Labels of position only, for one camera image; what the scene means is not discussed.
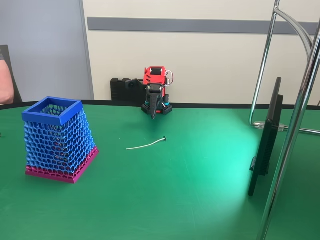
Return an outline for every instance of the white cable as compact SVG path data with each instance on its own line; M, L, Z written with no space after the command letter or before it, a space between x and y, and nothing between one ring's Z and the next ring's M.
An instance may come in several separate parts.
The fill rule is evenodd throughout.
M167 79L168 79L168 84L164 85L164 87L168 87L168 86L170 86L171 84L173 84L173 82L174 82L174 74L173 74L173 72L170 71L170 70L165 71L165 75L166 75L166 76L168 75L168 73L171 73L171 79L170 79L169 77L167 77Z
M157 140L157 141L155 141L155 142L153 142L153 143L151 143L151 144L144 145L144 146L131 147L131 148L127 148L127 150L140 149L140 148L144 148L144 147L149 147L149 146L151 146L151 145L153 145L153 144L156 144L156 143L161 142L161 141L166 141L166 140L167 140L167 138L164 136L163 138L161 138L161 139L159 139L159 140Z

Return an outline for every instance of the table surface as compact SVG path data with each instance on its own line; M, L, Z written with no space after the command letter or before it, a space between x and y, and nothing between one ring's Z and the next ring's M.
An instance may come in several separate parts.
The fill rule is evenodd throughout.
M248 197L262 130L249 109L84 105L100 151L76 184L25 175L21 112L0 110L0 238L4 240L255 240L286 133ZM292 110L282 111L288 124ZM266 118L257 109L255 119ZM320 129L320 111L302 127ZM167 141L135 150L126 148ZM320 226L320 137L298 136L268 240L314 240Z

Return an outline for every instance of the chrome bar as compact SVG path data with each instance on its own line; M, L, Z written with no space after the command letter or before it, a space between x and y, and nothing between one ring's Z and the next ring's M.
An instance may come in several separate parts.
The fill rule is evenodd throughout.
M282 17L284 20L286 20L293 27L293 29L301 38L306 51L306 55L307 57L309 57L311 48L312 48L312 39L307 33L307 31L296 20L294 20L291 16L289 16L285 12L279 10L278 8L275 8L273 11L276 14L278 14L280 17Z
M314 86L317 72L320 65L320 21L316 30L308 63L303 76L301 88L296 99L295 107L291 117L288 132L279 157L279 162L275 170L272 186L269 192L268 200L264 209L261 227L259 229L257 240L265 240L269 224L274 213L274 205L278 199L278 192L283 183L284 176L288 167L292 151L294 149L299 129L307 109L308 101L312 88Z
M280 0L275 0L273 10L278 8L279 2L280 2ZM266 67L266 61L267 61L267 57L268 57L268 53L269 53L269 49L270 49L270 43L271 43L271 39L272 39L272 34L274 32L276 19L277 19L277 13L275 13L273 11L268 36L266 37L266 43L265 43L265 47L264 47L264 52L263 52L261 67L260 67L260 71L259 71L258 81L255 86L255 91L254 91L254 96L253 96L253 101L252 101L252 106L251 106L251 111L250 111L249 124L251 126L255 126L255 124L253 123L253 118L254 118L254 113L256 110L256 105L257 105L259 90L260 90L260 86L261 86L261 82L262 82L262 77L264 75L264 71L265 71L265 67Z
M259 95L261 82L262 82L262 78L263 78L264 71L265 71L266 61L267 61L267 57L268 57L268 52L269 52L269 48L270 48L270 44L271 44L271 39L272 39L277 15L279 14L280 17L282 17L284 20L286 20L294 28L294 30L297 32L297 34L300 36L300 38L303 42L305 51L307 53L307 56L310 55L310 50L312 47L312 39L309 36L309 34L296 20L294 20L291 16L289 16L285 12L279 10L279 3L280 3L280 0L275 0L275 2L274 2L274 8L273 8L273 12L272 12L272 18L271 18L271 22L270 22L269 32L268 32L268 35L266 38L261 67L260 67L258 80L257 80L255 91L254 91L253 100L252 100L250 116L249 116L249 124L253 127L257 127L257 125L253 122L253 118L254 118L254 114L255 114L255 110L256 110L258 95ZM320 135L320 130L316 130L316 129L301 128L299 131L302 133Z

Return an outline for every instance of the monitor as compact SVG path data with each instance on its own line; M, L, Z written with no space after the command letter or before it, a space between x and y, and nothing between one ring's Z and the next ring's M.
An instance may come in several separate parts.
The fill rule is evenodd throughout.
M281 110L284 96L279 95L281 77L275 82L269 110L264 123L263 133L258 148L257 155L252 159L250 170L252 171L248 195L253 196L258 180L258 176L265 176L268 173L270 158L276 142Z

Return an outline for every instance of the blue honeycomb basket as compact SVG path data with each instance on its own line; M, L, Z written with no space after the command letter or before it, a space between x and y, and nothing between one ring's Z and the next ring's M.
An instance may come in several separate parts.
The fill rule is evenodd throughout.
M99 152L79 100L48 96L22 119L27 175L75 183Z

